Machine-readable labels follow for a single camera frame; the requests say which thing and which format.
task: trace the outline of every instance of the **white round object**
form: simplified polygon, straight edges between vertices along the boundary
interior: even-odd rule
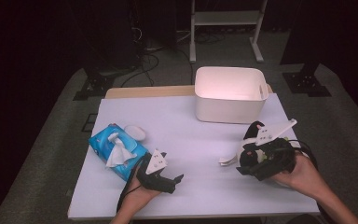
[[[145,131],[135,125],[128,125],[124,128],[124,131],[136,141],[143,141],[146,138]]]

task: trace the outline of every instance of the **tissue package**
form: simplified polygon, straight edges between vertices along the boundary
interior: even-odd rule
[[[128,180],[132,167],[147,152],[144,146],[116,124],[109,124],[105,129],[92,136],[89,139],[89,144],[101,160],[124,181]],[[122,153],[119,150],[128,150],[128,152]]]

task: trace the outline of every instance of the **table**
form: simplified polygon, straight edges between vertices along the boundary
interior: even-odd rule
[[[196,26],[201,25],[254,25],[255,34],[250,37],[252,49],[258,63],[264,62],[260,49],[257,45],[258,36],[260,34],[261,24],[263,22],[264,13],[268,0],[263,0],[259,10],[250,11],[213,11],[213,12],[197,12],[195,1],[192,0],[191,6],[191,37],[190,37],[190,61],[196,61],[196,43],[195,32]]]
[[[168,167],[161,175],[185,175],[173,194],[162,193],[134,219],[319,214],[309,197],[271,180],[259,182],[241,175],[235,164],[220,166],[219,158],[229,158],[237,151],[249,126],[201,122],[193,113],[194,104],[194,86],[111,89],[102,100],[92,135],[111,122],[139,125],[146,131],[142,142],[146,148],[167,152]],[[282,119],[287,117],[272,93],[260,120],[269,124]],[[284,136],[296,138],[293,130]],[[112,218],[124,186],[89,147],[68,218]]]

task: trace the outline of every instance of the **white tissue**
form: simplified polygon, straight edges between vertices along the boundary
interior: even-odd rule
[[[123,142],[118,138],[118,133],[112,133],[107,139],[115,144],[109,158],[106,161],[107,167],[122,165],[125,161],[136,157],[136,154],[130,153],[125,148]]]

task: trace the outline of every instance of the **white metal stand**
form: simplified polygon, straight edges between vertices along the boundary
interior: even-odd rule
[[[191,39],[190,39],[190,62],[196,61],[195,30],[200,25],[256,25],[255,34],[250,37],[252,49],[258,63],[264,62],[260,49],[257,46],[257,39],[260,34],[261,23],[268,0],[263,0],[260,10],[251,11],[217,11],[217,12],[196,12],[196,0],[191,3]]]

